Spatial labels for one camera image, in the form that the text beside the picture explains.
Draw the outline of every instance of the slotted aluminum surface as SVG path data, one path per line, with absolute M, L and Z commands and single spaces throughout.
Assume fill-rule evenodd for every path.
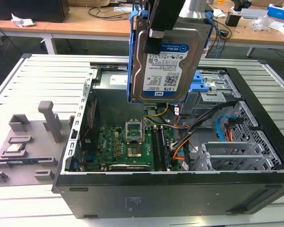
M 0 87 L 0 147 L 10 127 L 12 114 L 26 114 L 29 120 L 44 119 L 38 113 L 40 100 L 52 100 L 60 119 L 76 112 L 90 61 L 118 61 L 127 57 L 42 55 L 21 59 Z M 235 67 L 251 86 L 284 134 L 284 88 L 257 61 L 204 59 L 200 66 Z M 261 85 L 259 81 L 270 81 Z M 51 193 L 51 185 L 0 188 L 0 227 L 45 226 L 48 223 L 99 227 L 169 227 L 175 226 L 284 226 L 284 197 L 254 215 L 196 216 L 168 218 L 76 219 L 63 198 Z

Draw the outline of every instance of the barcode sticker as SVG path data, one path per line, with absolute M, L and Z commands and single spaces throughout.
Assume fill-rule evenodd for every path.
M 188 50 L 186 44 L 162 44 L 160 54 L 148 54 L 143 91 L 176 92 L 182 74 L 180 62 Z
M 175 107 L 175 115 L 179 115 L 179 111 L 180 109 L 179 109 L 179 107 Z
M 189 170 L 189 166 L 188 166 L 188 164 L 186 164 L 186 162 L 183 162 L 183 163 L 182 163 L 182 166 L 183 166 L 183 168 L 184 168 L 186 171 Z

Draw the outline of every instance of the gray floor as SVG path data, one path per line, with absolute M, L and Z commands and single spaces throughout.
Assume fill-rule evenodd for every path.
M 41 39 L 14 37 L 15 45 L 25 53 L 44 53 L 40 48 Z M 0 84 L 17 63 L 21 54 L 10 44 L 9 40 L 4 40 L 4 45 L 0 47 Z M 95 54 L 95 55 L 128 55 L 128 42 L 116 41 L 86 41 L 70 40 L 72 50 L 68 51 L 68 43 L 65 39 L 55 40 L 58 54 Z M 226 47 L 220 58 L 225 59 L 262 59 L 265 60 L 282 78 L 284 78 L 284 58 L 280 57 L 274 50 L 256 49 L 252 58 L 246 57 L 248 48 Z M 214 58 L 215 54 L 209 53 L 208 58 Z

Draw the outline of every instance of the motherboard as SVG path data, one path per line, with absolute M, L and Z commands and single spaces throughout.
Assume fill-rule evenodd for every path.
M 84 151 L 81 165 L 88 172 L 126 171 L 130 167 L 154 171 L 158 165 L 158 143 L 168 148 L 175 139 L 171 128 L 163 129 L 163 132 L 164 136 L 154 139 L 156 130 L 153 127 L 142 127 L 142 130 L 126 126 L 101 127 L 97 151 Z

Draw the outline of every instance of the hard drive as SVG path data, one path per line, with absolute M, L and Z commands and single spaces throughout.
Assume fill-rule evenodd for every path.
M 131 77 L 131 102 L 185 101 L 211 26 L 206 20 L 178 19 L 165 31 L 160 54 L 146 54 L 146 20 L 138 19 Z

